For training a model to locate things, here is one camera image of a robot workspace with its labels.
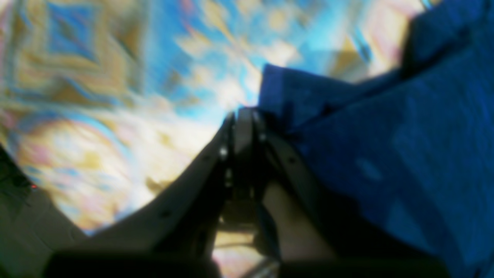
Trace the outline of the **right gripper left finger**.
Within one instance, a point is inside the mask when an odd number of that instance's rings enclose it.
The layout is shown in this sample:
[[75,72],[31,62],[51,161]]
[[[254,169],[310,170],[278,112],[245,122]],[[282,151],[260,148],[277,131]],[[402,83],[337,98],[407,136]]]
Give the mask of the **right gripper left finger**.
[[152,202],[49,261],[46,278],[220,278],[212,259],[226,204],[245,197],[237,156],[245,113],[229,113],[212,141]]

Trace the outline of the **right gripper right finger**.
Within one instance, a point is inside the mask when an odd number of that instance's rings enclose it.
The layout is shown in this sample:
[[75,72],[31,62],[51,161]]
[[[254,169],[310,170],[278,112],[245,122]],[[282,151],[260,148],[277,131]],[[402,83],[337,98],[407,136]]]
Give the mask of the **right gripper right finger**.
[[448,278],[442,262],[394,239],[358,216],[347,200],[328,192],[295,149],[271,131],[254,108],[242,109],[242,182],[256,200],[268,183],[283,190],[316,239],[302,246],[307,259],[289,259],[281,278]]

